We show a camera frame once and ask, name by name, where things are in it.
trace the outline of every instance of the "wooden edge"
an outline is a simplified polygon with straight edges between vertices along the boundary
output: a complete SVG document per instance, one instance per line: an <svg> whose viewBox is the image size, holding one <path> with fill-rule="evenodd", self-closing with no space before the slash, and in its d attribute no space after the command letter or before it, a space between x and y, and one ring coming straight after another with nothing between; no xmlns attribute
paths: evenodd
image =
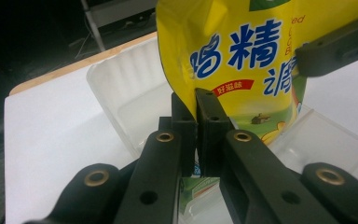
<svg viewBox="0 0 358 224"><path fill-rule="evenodd" d="M127 42L125 44L122 44L120 46L117 46L115 48L112 48L112 49L108 49L104 52L101 52L99 54L96 54L96 55L93 55L87 59L83 59L82 61L79 61L79 62L76 62L76 63L72 63L72 64L69 64L65 67L62 67L60 69L57 69L55 71L52 71L50 73L47 73L47 74L44 74L40 77L36 77L36 78L33 78L31 80L28 80L28 81L25 81L21 84L19 84L18 86L16 86L15 88L13 88L10 92L9 95L14 95L16 93L19 93L21 91L25 91L25 90L28 90L28 89L31 89L32 87L34 86L37 86L37 85L40 85L42 83L45 83L47 81L50 81L56 77L61 77L61 76L64 76L68 73L71 73L75 70L78 70L80 68L83 68L83 67L86 67L88 65L91 65L91 64L94 64L94 63L97 63L97 62L100 62L106 58L109 58L109 57L112 57L114 55L117 55L119 54L122 50L124 49L127 49L127 48L130 48L134 45L137 45L139 43L142 43L148 39L151 39L153 37L157 36L157 32L154 32L152 34L149 34L149 35L144 35L142 37L139 37L137 39L134 39L130 42Z"/></svg>

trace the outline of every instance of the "bolt hole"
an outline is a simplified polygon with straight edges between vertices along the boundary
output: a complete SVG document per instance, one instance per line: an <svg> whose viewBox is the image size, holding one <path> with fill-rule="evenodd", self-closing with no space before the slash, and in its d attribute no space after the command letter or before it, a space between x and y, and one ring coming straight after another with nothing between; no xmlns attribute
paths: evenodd
<svg viewBox="0 0 358 224"><path fill-rule="evenodd" d="M154 191L145 191L141 194L139 199L143 204L152 204L157 201L158 195Z"/></svg>
<svg viewBox="0 0 358 224"><path fill-rule="evenodd" d="M161 133L156 138L159 142L170 142L173 140L173 135L171 133Z"/></svg>
<svg viewBox="0 0 358 224"><path fill-rule="evenodd" d="M331 185L343 185L345 183L344 177L334 170L321 168L316 171L316 175L322 181Z"/></svg>
<svg viewBox="0 0 358 224"><path fill-rule="evenodd" d="M241 142L249 142L252 140L252 136L248 133L235 133L234 138L237 139L237 141Z"/></svg>
<svg viewBox="0 0 358 224"><path fill-rule="evenodd" d="M100 181L102 180L104 177L104 174L102 173L95 173L95 174L92 174L90 177L89 177L89 180L91 181Z"/></svg>
<svg viewBox="0 0 358 224"><path fill-rule="evenodd" d="M84 178L85 185L89 187L98 187L104 184L109 179L109 173L105 170L96 170L90 172Z"/></svg>
<svg viewBox="0 0 358 224"><path fill-rule="evenodd" d="M301 202L300 198L292 191L285 191L281 196L285 202L290 204L299 204Z"/></svg>

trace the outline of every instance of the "plastic container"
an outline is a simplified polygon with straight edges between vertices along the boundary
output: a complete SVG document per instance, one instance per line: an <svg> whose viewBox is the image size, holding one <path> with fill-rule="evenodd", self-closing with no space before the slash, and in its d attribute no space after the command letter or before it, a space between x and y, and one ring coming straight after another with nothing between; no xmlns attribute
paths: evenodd
<svg viewBox="0 0 358 224"><path fill-rule="evenodd" d="M139 158L147 136L158 129L158 118L171 115L172 89L157 38L94 64L87 81L131 155Z"/></svg>
<svg viewBox="0 0 358 224"><path fill-rule="evenodd" d="M134 158L158 118L171 115L172 89L164 76L156 38L95 64L87 79L103 111ZM290 169L324 161L358 175L358 136L302 106L295 124L269 148ZM180 223L230 223L218 185L187 204Z"/></svg>

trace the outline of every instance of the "yellow package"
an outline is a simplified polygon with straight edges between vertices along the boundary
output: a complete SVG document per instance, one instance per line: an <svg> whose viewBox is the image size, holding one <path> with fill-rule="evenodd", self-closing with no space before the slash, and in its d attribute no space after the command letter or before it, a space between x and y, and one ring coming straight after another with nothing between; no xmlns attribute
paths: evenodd
<svg viewBox="0 0 358 224"><path fill-rule="evenodd" d="M296 119L306 79L295 49L358 19L358 0L159 0L166 78L196 117L213 91L241 129L266 144Z"/></svg>

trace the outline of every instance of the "white surface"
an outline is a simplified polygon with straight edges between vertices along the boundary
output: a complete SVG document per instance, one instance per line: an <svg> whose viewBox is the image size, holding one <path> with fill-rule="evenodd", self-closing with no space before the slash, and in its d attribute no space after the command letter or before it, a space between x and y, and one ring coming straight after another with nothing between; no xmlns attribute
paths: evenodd
<svg viewBox="0 0 358 224"><path fill-rule="evenodd" d="M121 168L132 160L87 83L88 70L77 70L7 98L7 224L45 217L63 188L85 166L102 162ZM305 105L358 134L358 63L310 79ZM136 112L144 114L142 109ZM356 151L346 158L358 164ZM358 165L349 169L358 176Z"/></svg>
<svg viewBox="0 0 358 224"><path fill-rule="evenodd" d="M132 161L86 81L88 69L6 99L6 224L47 216L84 167Z"/></svg>
<svg viewBox="0 0 358 224"><path fill-rule="evenodd" d="M304 104L358 135L358 62L309 78Z"/></svg>

